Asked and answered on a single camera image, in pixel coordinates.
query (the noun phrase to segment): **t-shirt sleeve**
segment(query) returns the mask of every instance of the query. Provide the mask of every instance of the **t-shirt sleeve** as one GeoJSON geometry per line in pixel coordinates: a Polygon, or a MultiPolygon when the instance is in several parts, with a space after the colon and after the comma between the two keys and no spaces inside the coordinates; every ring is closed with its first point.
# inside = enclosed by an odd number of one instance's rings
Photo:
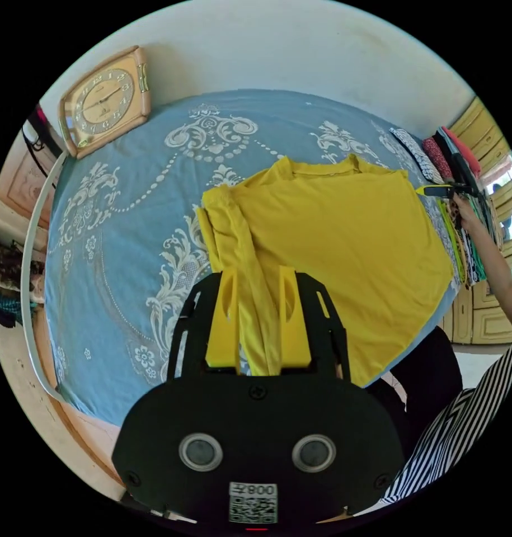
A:
{"type": "Polygon", "coordinates": [[[455,466],[495,418],[511,386],[512,346],[487,369],[478,386],[464,390],[424,431],[381,502],[397,502],[455,466]]]}

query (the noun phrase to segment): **hand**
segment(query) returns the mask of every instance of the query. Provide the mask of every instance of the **hand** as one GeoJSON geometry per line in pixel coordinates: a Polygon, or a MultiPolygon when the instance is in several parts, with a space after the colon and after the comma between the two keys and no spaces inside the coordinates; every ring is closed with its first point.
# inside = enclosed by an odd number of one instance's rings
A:
{"type": "Polygon", "coordinates": [[[468,200],[459,197],[457,194],[454,194],[453,201],[455,201],[461,216],[461,226],[466,232],[470,233],[478,226],[483,225],[480,219],[476,216],[476,213],[468,200]]]}

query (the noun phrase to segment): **bed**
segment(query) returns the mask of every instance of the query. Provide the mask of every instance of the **bed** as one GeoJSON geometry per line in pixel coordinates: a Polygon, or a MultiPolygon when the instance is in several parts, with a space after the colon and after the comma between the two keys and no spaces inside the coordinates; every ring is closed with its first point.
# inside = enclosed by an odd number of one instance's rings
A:
{"type": "MultiPolygon", "coordinates": [[[[191,287],[210,273],[195,214],[203,192],[237,184],[284,155],[336,163],[351,152],[372,164],[408,170],[415,187],[426,183],[389,132],[392,127],[325,98],[244,89],[157,107],[147,123],[90,156],[80,161],[62,156],[45,274],[55,391],[41,371],[30,313],[24,318],[42,386],[81,412],[121,426],[131,406],[166,380],[179,311],[191,287]]],[[[38,205],[45,197],[42,192],[38,205]]],[[[393,364],[435,328],[460,286],[436,201],[422,203],[453,262],[454,278],[429,322],[393,364]]],[[[33,215],[32,234],[36,225],[33,215]]],[[[27,244],[25,261],[29,253],[27,244]]],[[[26,281],[25,269],[22,277],[26,281]]],[[[242,370],[250,374],[243,357],[242,370]]]]}

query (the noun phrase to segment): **qr code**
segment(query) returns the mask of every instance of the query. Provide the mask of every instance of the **qr code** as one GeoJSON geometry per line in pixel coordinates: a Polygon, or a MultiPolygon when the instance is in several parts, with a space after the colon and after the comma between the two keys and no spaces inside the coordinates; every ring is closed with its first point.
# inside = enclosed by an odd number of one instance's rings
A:
{"type": "Polygon", "coordinates": [[[231,483],[229,521],[274,524],[278,518],[276,485],[231,483]]]}

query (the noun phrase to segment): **striped shirt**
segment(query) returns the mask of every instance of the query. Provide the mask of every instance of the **striped shirt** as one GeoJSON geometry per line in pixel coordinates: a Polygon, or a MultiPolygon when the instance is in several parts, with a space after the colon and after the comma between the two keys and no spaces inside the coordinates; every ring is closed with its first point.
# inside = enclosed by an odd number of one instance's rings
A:
{"type": "Polygon", "coordinates": [[[455,466],[494,419],[512,385],[512,346],[424,431],[396,479],[381,498],[394,503],[418,492],[455,466]]]}

